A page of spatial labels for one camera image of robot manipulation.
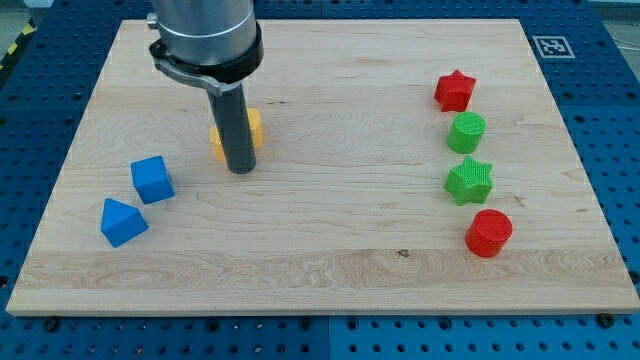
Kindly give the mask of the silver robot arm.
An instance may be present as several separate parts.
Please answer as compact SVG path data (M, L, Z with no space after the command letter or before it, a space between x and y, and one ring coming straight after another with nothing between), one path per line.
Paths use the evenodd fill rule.
M251 0L152 0L147 26L157 70L214 96L229 92L261 64L262 31Z

